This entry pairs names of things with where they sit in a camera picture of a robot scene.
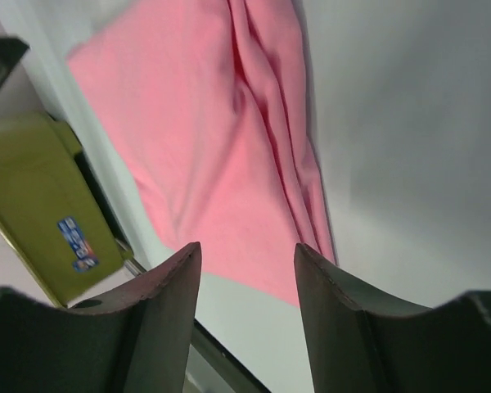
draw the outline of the olive green container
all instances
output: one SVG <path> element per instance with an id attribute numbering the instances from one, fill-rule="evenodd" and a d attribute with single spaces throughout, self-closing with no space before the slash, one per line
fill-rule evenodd
<path id="1" fill-rule="evenodd" d="M 80 154 L 70 127 L 46 114 L 0 120 L 0 232 L 56 305 L 128 258 L 77 166 Z"/>

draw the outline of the folded cloth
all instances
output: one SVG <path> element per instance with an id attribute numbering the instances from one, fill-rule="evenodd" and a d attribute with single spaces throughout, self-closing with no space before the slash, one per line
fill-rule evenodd
<path id="1" fill-rule="evenodd" d="M 298 305 L 295 244 L 333 253 L 291 0 L 138 0 L 69 66 L 164 244 Z"/>

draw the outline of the white table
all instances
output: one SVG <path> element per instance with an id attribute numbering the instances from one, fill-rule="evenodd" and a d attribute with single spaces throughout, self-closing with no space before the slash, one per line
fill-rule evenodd
<path id="1" fill-rule="evenodd" d="M 0 0 L 0 18 L 31 43 L 44 105 L 79 135 L 151 267 L 171 251 L 63 60 L 127 1 Z M 491 288 L 491 1 L 295 3 L 341 266 L 423 305 Z M 196 315 L 272 391 L 312 391 L 297 309 L 205 274 Z"/>

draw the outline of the pink cloth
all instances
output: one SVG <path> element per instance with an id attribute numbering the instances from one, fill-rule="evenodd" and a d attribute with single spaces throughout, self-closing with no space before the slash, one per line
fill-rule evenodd
<path id="1" fill-rule="evenodd" d="M 298 305 L 295 244 L 333 253 L 291 0 L 139 0 L 69 65 L 164 244 Z"/>

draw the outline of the sticker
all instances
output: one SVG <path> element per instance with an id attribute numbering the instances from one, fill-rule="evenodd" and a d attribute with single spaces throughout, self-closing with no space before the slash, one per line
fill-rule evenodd
<path id="1" fill-rule="evenodd" d="M 92 252 L 91 246 L 85 240 L 80 227 L 73 217 L 66 217 L 58 221 L 58 229 L 60 229 L 62 236 L 69 243 L 77 257 L 77 260 L 73 262 L 74 270 L 83 273 L 98 265 L 97 257 Z"/>

